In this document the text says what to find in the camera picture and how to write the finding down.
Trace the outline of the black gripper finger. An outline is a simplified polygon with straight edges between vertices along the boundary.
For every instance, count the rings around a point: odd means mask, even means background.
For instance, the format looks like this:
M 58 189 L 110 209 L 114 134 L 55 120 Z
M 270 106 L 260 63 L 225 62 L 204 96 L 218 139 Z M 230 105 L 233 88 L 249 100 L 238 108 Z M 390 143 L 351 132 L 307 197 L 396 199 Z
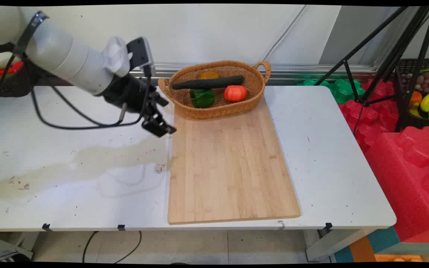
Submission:
M 142 122 L 142 127 L 157 137 L 167 134 L 166 123 L 162 117 L 147 117 Z
M 149 117 L 149 132 L 154 135 L 174 134 L 177 129 L 168 124 L 156 106 L 150 106 L 152 115 Z

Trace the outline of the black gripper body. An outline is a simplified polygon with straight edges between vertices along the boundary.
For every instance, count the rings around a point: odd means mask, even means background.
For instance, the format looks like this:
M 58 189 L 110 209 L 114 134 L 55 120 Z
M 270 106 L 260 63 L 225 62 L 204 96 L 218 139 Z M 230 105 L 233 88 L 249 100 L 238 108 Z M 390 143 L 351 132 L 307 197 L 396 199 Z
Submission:
M 131 75 L 112 83 L 104 90 L 103 98 L 119 108 L 126 104 L 126 112 L 138 114 L 154 114 L 156 105 L 165 107 L 169 104 L 148 79 L 135 78 Z

